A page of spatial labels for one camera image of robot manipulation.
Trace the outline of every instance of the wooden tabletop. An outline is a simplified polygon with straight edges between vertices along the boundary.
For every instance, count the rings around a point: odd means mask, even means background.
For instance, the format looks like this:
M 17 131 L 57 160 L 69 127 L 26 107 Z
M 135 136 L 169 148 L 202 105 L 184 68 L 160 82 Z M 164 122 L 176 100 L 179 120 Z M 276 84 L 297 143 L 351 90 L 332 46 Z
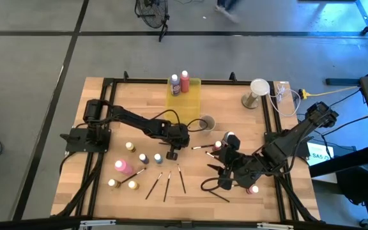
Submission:
M 82 96 L 75 119 L 75 125 L 82 123 L 86 102 L 100 97 L 103 78 L 86 78 Z M 289 87 L 288 82 L 274 82 Z M 256 109 L 246 109 L 241 104 L 241 97 L 250 91 L 249 86 L 201 86 L 201 114 L 214 117 L 217 125 L 209 135 L 202 132 L 190 133 L 190 145 L 199 146 L 221 140 L 226 131 L 232 131 L 241 140 L 240 152 L 252 153 L 264 143 L 263 134 L 266 131 L 262 103 Z M 123 106 L 145 118 L 152 118 L 165 110 L 165 84 L 125 84 L 119 83 L 116 88 L 115 104 Z M 275 130 L 272 107 L 268 101 L 272 130 Z M 293 99 L 286 96 L 279 109 L 284 114 L 294 110 Z M 284 129 L 297 124 L 296 116 L 280 117 Z M 119 122 L 112 122 L 111 143 L 105 154 L 102 173 L 98 186 L 94 217 L 126 218 L 126 219 L 170 219 L 170 220 L 228 220 L 228 221 L 279 221 L 277 199 L 273 177 L 262 176 L 256 185 L 259 193 L 248 195 L 244 188 L 234 187 L 230 191 L 217 189 L 215 192 L 226 199 L 227 203 L 214 195 L 203 192 L 200 184 L 208 178 L 217 177 L 217 172 L 206 164 L 220 165 L 220 162 L 205 155 L 210 149 L 185 148 L 179 151 L 177 161 L 164 159 L 163 164 L 156 164 L 153 156 L 156 153 L 165 157 L 169 146 L 159 144 L 159 140 L 146 137 L 142 131 Z M 125 148 L 126 142 L 132 142 L 136 152 L 131 153 Z M 139 161 L 140 153 L 150 158 L 150 163 L 144 165 Z M 76 153 L 63 166 L 62 174 L 56 190 L 52 214 L 60 212 L 75 195 L 81 185 L 86 153 Z M 123 180 L 123 174 L 114 169 L 115 161 L 126 160 L 135 171 L 147 167 L 134 180 L 139 189 L 131 190 L 127 183 L 120 188 L 111 188 L 107 182 L 110 179 Z M 181 186 L 177 164 L 180 164 L 187 193 Z M 171 171 L 171 180 L 167 199 L 163 202 L 167 177 Z M 154 181 L 163 172 L 150 197 L 145 200 Z M 302 203 L 310 213 L 319 218 L 318 206 L 314 196 L 308 165 L 299 158 L 291 171 L 293 188 Z M 216 182 L 206 187 L 215 186 Z M 87 213 L 89 199 L 85 199 L 82 214 Z M 286 215 L 290 219 L 288 196 L 284 193 Z

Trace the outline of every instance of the pink paint bottle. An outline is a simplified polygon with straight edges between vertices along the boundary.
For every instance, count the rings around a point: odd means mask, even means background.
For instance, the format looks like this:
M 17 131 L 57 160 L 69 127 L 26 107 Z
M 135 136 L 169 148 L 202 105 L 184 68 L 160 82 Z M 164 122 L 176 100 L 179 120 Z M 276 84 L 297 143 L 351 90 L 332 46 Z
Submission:
M 181 92 L 186 93 L 190 90 L 190 76 L 188 76 L 188 72 L 185 70 L 181 73 L 180 83 Z
M 133 174 L 133 168 L 128 165 L 124 160 L 116 161 L 116 163 L 114 164 L 114 168 L 127 176 Z

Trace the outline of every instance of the gray floor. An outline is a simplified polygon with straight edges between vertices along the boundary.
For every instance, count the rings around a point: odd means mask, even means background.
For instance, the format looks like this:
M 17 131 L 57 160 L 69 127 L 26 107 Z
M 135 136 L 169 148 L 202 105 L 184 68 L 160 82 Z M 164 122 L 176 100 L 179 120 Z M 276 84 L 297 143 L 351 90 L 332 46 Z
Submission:
M 213 0 L 169 2 L 172 31 L 360 31 L 365 26 L 355 3 L 244 1 L 237 9 L 242 21 L 234 25 L 213 10 Z M 368 12 L 368 0 L 362 2 Z M 0 0 L 0 30 L 71 31 L 81 5 L 81 0 Z M 82 30 L 150 31 L 133 7 L 129 0 L 91 1 Z M 0 157 L 0 221 L 10 218 L 69 41 L 0 37 L 0 138 L 6 148 Z M 122 77 L 126 70 L 132 78 L 166 78 L 182 69 L 202 79 L 227 79 L 234 71 L 238 79 L 289 81 L 295 89 L 320 93 L 339 88 L 326 86 L 327 77 L 358 78 L 368 72 L 368 38 L 167 36 L 158 43 L 154 36 L 79 37 L 24 218 L 49 216 L 65 148 L 59 134 L 73 123 L 85 77 Z M 310 98 L 299 112 L 318 100 L 330 104 L 350 93 Z M 338 124 L 368 113 L 360 94 L 334 109 L 340 114 Z M 368 146 L 368 119 L 328 140 Z M 367 217 L 365 208 L 342 195 L 318 184 L 315 191 L 323 220 L 356 226 Z

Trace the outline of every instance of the fan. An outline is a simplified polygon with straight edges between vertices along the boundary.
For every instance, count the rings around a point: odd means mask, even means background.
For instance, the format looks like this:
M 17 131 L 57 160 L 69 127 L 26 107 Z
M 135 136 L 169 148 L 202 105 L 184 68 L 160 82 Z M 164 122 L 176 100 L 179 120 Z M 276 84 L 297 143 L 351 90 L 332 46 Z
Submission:
M 167 0 L 136 0 L 134 13 L 137 17 L 142 18 L 149 27 L 157 29 L 163 26 L 158 37 L 158 41 L 161 42 L 168 30 L 166 23 L 170 18 Z

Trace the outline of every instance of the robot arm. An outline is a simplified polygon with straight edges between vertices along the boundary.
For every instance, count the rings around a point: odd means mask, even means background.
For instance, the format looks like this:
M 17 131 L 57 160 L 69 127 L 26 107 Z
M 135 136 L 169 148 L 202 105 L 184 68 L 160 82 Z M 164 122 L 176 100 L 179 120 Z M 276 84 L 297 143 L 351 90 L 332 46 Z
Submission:
M 103 106 L 108 107 L 110 114 L 107 118 L 100 119 Z M 87 128 L 73 128 L 70 134 L 61 134 L 61 137 L 68 142 L 67 151 L 70 151 L 68 149 L 74 149 L 71 147 L 75 146 L 83 147 L 73 151 L 89 151 L 99 147 L 107 150 L 110 134 L 104 132 L 102 126 L 111 121 L 119 121 L 138 128 L 148 137 L 160 139 L 170 144 L 170 151 L 166 155 L 169 160 L 176 160 L 177 153 L 174 150 L 185 148 L 190 142 L 188 128 L 184 124 L 173 125 L 170 121 L 164 119 L 147 119 L 124 109 L 122 106 L 110 105 L 105 100 L 89 100 L 86 103 L 83 120 L 88 125 Z

